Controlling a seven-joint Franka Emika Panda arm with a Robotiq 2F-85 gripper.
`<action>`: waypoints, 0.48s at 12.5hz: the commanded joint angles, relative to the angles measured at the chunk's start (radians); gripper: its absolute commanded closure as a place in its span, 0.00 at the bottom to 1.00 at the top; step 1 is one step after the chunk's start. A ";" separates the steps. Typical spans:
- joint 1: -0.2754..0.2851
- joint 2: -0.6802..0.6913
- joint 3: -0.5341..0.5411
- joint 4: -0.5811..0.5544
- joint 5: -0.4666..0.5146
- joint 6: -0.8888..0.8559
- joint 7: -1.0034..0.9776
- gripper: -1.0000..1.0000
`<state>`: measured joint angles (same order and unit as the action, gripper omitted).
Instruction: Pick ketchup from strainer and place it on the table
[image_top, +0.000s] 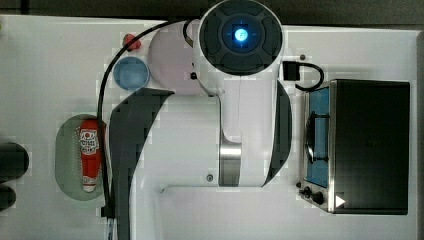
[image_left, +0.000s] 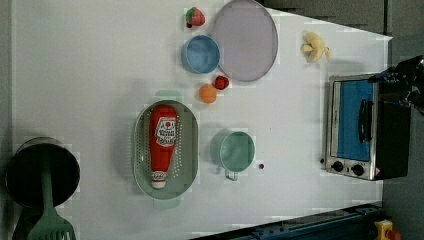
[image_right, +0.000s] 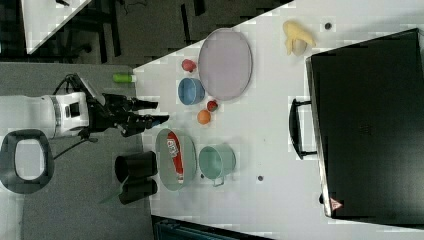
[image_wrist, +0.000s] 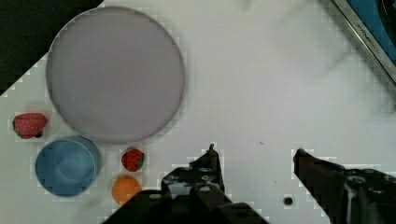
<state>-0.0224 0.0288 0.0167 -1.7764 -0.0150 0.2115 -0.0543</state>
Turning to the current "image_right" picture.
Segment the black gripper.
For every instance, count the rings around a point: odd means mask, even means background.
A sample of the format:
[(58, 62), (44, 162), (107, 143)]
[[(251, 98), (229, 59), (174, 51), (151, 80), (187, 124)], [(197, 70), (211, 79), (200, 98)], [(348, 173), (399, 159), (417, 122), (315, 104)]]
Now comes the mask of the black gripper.
[(136, 97), (103, 93), (105, 103), (94, 97), (87, 98), (89, 125), (87, 134), (118, 128), (123, 137), (142, 133), (169, 120), (168, 115), (138, 115), (136, 111), (156, 109), (157, 102), (140, 100)]

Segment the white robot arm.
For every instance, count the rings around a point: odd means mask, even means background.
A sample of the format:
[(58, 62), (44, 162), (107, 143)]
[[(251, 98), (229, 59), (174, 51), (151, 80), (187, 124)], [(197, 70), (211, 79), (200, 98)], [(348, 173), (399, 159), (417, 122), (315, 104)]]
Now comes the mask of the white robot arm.
[(87, 138), (109, 128), (133, 136), (166, 122), (167, 115), (139, 115), (139, 110), (155, 109), (156, 102), (136, 97), (105, 94), (93, 97), (83, 92), (66, 95), (23, 95), (1, 98), (1, 134), (36, 129), (47, 138), (79, 136)]

